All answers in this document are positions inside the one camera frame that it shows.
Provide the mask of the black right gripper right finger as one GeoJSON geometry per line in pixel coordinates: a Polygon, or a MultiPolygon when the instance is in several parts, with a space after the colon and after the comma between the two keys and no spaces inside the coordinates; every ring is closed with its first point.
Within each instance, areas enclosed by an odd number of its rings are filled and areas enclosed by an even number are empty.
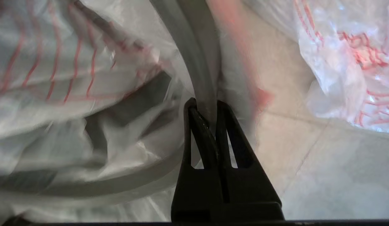
{"type": "Polygon", "coordinates": [[[217,103],[216,144],[225,222],[284,220],[282,203],[233,110],[217,103]]]}

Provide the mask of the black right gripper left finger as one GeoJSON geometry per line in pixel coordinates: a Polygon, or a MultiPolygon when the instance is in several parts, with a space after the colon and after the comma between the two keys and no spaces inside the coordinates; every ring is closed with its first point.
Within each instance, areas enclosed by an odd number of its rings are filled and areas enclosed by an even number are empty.
{"type": "Polygon", "coordinates": [[[212,129],[195,98],[184,105],[184,151],[171,205],[173,222],[224,222],[223,128],[212,129]]]}

